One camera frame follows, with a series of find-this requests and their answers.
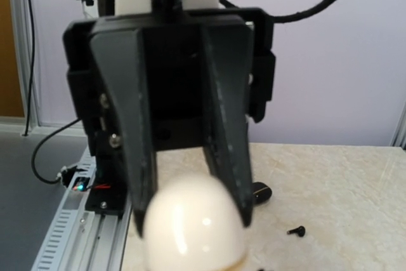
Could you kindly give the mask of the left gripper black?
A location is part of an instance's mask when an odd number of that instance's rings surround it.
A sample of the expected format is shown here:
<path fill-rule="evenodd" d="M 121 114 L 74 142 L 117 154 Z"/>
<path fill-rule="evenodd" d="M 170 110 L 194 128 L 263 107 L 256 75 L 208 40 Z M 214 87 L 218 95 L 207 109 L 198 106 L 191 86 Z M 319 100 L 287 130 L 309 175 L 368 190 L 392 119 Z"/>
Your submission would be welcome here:
<path fill-rule="evenodd" d="M 166 25 L 148 15 L 103 17 L 74 22 L 63 35 L 75 111 L 83 122 L 90 154 L 98 157 L 112 153 L 102 128 L 103 80 L 121 137 L 121 163 L 139 235 L 158 186 L 150 110 L 157 150 L 199 147 L 201 89 L 210 173 L 232 196 L 243 225 L 252 222 L 246 111 L 260 122 L 272 99 L 273 18 L 259 8 L 192 10 L 187 17 L 185 27 Z M 204 27 L 201 71 L 197 23 L 232 17 L 251 22 L 253 31 L 246 25 Z M 248 90 L 250 71 L 253 80 Z"/>

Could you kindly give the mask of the white earbud charging case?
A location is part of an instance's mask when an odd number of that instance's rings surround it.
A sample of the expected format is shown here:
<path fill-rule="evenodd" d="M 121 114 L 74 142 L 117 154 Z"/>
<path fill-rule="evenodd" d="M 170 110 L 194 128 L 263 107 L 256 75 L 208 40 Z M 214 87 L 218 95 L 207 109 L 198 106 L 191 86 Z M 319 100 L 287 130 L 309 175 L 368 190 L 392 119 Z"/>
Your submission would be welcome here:
<path fill-rule="evenodd" d="M 221 182 L 189 174 L 163 186 L 147 209 L 143 255 L 146 270 L 242 270 L 244 226 Z"/>

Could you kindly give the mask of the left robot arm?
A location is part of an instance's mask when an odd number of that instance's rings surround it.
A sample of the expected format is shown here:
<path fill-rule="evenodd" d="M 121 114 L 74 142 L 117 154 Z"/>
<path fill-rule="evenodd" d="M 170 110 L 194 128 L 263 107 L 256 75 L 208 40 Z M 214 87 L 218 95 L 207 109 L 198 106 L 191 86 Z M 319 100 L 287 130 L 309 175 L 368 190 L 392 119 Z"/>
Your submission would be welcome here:
<path fill-rule="evenodd" d="M 245 227 L 254 196 L 248 121 L 272 98 L 273 21 L 219 0 L 115 0 L 63 34 L 67 79 L 96 179 L 130 198 L 141 232 L 157 153 L 201 147 Z"/>

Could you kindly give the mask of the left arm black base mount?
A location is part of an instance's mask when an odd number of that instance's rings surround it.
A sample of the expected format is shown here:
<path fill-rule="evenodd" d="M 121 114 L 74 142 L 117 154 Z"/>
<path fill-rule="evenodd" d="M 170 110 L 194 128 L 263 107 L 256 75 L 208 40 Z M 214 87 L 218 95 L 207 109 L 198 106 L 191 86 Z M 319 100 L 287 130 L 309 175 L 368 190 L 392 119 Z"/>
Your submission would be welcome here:
<path fill-rule="evenodd" d="M 121 218 L 125 211 L 128 190 L 111 157 L 96 157 L 96 172 L 90 186 L 85 210 L 99 215 Z"/>

